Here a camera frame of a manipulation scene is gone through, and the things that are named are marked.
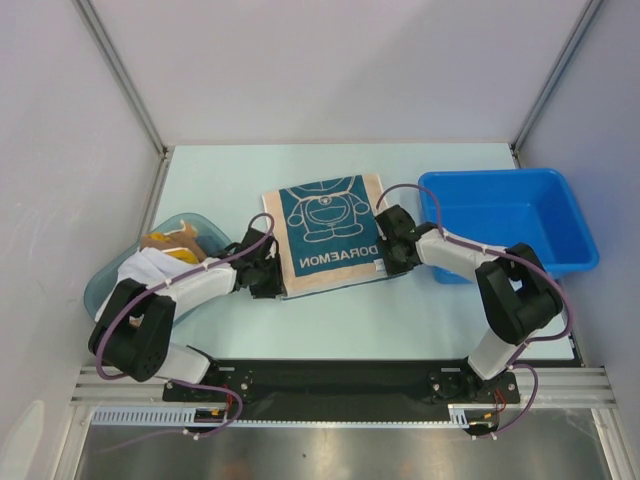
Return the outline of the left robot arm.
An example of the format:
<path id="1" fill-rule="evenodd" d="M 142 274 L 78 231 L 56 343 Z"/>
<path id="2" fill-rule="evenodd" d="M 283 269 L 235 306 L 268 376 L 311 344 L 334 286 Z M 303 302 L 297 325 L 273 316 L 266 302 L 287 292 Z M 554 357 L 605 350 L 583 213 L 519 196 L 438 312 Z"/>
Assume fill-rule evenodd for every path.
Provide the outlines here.
<path id="1" fill-rule="evenodd" d="M 117 270 L 98 310 L 89 349 L 104 380 L 177 380 L 199 400 L 214 397 L 220 376 L 213 361 L 172 339 L 177 320 L 242 289 L 255 299 L 284 293 L 279 244 L 271 231 L 249 228 L 226 247 L 189 222 L 143 236 Z"/>

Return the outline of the Doraemon teal beige towel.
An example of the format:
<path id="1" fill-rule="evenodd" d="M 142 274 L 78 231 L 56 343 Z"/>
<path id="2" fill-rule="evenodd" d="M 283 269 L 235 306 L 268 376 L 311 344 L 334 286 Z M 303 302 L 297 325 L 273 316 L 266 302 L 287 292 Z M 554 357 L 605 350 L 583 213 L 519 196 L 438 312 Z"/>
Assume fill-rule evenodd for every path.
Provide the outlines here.
<path id="1" fill-rule="evenodd" d="M 262 196 L 274 221 L 284 298 L 387 278 L 375 216 L 388 207 L 377 174 L 359 174 L 272 190 Z"/>

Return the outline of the lavender white cloth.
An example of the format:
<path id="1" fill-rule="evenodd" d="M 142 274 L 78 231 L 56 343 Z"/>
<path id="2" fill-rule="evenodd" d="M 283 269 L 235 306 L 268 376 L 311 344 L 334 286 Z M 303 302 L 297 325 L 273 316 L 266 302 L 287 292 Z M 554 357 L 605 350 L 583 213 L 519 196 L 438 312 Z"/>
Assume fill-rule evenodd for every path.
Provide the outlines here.
<path id="1" fill-rule="evenodd" d="M 209 265 L 215 261 L 217 261 L 217 258 L 207 257 L 203 263 Z M 175 278 L 201 267 L 203 263 L 190 265 L 165 255 L 158 250 L 147 248 L 142 251 L 136 251 L 119 266 L 116 283 L 132 279 L 147 287 L 154 287 L 158 284 L 165 284 L 167 280 L 171 280 L 171 286 L 186 288 L 204 279 L 203 270 L 183 280 L 175 281 Z"/>

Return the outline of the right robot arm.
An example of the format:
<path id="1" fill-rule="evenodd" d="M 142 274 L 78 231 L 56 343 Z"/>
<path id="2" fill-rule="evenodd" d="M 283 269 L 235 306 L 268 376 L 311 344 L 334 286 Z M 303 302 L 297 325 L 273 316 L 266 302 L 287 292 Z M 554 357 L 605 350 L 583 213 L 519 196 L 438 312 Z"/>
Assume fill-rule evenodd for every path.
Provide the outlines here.
<path id="1" fill-rule="evenodd" d="M 488 330 L 467 356 L 470 370 L 460 377 L 461 392 L 471 401 L 493 394 L 495 377 L 514 363 L 538 331 L 568 309 L 566 296 L 527 244 L 500 248 L 452 234 L 436 223 L 418 225 L 398 205 L 375 220 L 388 275 L 425 265 L 477 285 Z"/>

